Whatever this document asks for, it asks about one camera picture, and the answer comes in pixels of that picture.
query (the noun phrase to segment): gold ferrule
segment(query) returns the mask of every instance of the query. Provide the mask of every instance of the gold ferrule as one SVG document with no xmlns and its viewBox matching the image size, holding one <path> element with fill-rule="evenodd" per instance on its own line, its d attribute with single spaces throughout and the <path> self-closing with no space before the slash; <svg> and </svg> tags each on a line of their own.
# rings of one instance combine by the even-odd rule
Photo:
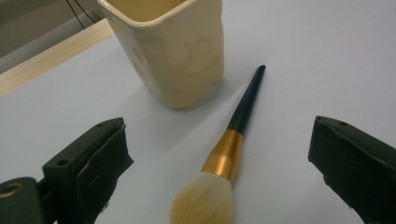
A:
<svg viewBox="0 0 396 224">
<path fill-rule="evenodd" d="M 233 183 L 239 165 L 242 135 L 227 130 L 207 156 L 202 172 L 222 176 Z"/>
</svg>

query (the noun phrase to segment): brush handle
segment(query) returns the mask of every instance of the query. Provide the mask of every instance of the brush handle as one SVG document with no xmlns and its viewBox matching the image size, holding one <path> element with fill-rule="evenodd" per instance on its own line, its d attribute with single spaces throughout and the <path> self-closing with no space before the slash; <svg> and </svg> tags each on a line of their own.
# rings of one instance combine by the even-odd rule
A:
<svg viewBox="0 0 396 224">
<path fill-rule="evenodd" d="M 262 83 L 264 70 L 265 65 L 257 69 L 238 107 L 233 112 L 227 131 L 207 156 L 202 172 L 222 176 L 233 183 L 239 166 L 243 133 Z"/>
<path fill-rule="evenodd" d="M 233 112 L 233 117 L 228 124 L 227 130 L 234 130 L 241 135 L 244 135 L 245 129 L 248 126 L 250 114 L 256 101 L 257 92 L 259 91 L 262 77 L 264 75 L 265 65 L 261 65 L 248 85 L 244 96 L 238 104 L 238 107 Z"/>
</svg>

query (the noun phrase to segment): screw hole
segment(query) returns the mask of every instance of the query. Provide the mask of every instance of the screw hole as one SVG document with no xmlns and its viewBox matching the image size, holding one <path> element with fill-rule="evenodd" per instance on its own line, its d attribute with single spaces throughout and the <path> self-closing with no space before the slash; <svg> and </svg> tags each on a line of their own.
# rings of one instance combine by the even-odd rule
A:
<svg viewBox="0 0 396 224">
<path fill-rule="evenodd" d="M 63 166 L 63 165 L 66 165 L 68 162 L 69 162 L 68 160 L 60 160 L 60 161 L 58 161 L 56 164 L 57 164 L 58 166 Z"/>
<path fill-rule="evenodd" d="M 22 183 L 11 183 L 0 188 L 0 198 L 9 197 L 23 189 Z"/>
</svg>

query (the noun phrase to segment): makeup brush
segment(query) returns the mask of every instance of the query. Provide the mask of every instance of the makeup brush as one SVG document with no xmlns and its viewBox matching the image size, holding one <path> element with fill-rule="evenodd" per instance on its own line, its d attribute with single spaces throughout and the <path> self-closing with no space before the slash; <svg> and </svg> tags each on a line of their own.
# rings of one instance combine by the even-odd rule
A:
<svg viewBox="0 0 396 224">
<path fill-rule="evenodd" d="M 208 155 L 201 173 L 175 198 L 171 224 L 229 224 L 233 217 L 232 183 L 238 168 L 242 138 L 262 82 L 260 66 L 244 93 L 227 130 Z"/>
</svg>

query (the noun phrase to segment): cup rim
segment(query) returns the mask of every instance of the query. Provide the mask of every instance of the cup rim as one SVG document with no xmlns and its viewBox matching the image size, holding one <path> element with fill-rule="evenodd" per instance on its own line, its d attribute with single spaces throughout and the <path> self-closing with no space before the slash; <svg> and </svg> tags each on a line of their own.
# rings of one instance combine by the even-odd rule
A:
<svg viewBox="0 0 396 224">
<path fill-rule="evenodd" d="M 190 6 L 191 4 L 197 2 L 198 0 L 187 0 L 176 7 L 170 9 L 169 11 L 165 12 L 162 14 L 160 17 L 151 20 L 151 21 L 134 21 L 131 18 L 127 17 L 125 14 L 123 14 L 121 11 L 113 7 L 107 0 L 97 0 L 99 4 L 106 8 L 109 12 L 111 12 L 113 15 L 121 18 L 123 21 L 127 22 L 131 26 L 136 26 L 136 27 L 141 27 L 141 26 L 152 26 L 157 23 L 160 23 L 164 21 L 166 18 L 169 18 L 175 14 L 177 14 L 179 11 L 184 9 L 185 7 Z"/>
</svg>

